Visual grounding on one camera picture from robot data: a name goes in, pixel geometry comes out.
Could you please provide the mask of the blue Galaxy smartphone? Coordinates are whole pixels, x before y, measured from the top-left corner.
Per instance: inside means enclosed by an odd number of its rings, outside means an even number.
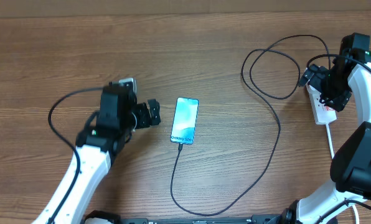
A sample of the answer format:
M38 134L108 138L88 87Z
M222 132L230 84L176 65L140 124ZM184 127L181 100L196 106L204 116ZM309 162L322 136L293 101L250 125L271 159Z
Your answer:
M172 123L171 142L192 145L199 109L199 100L178 98Z

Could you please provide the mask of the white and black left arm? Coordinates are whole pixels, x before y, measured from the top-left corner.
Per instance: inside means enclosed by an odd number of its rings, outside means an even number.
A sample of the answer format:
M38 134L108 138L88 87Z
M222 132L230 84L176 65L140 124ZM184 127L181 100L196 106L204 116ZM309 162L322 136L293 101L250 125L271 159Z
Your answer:
M35 223L121 223L119 215L85 211L103 178L137 129L161 122L155 99L137 102L137 86L132 78L97 89L100 108L86 120L72 144L55 127L53 133L73 151L69 167L52 198Z

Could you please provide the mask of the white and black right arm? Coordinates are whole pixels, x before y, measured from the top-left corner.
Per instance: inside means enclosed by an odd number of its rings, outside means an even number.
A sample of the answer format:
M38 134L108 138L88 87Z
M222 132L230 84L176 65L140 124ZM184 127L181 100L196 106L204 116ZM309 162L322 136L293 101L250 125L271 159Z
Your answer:
M310 196L293 202L278 223L334 223L353 205L371 210L371 51L370 37L353 33L341 40L332 68L309 61L299 79L319 92L319 101L337 112L355 99L359 126L335 153L330 180Z

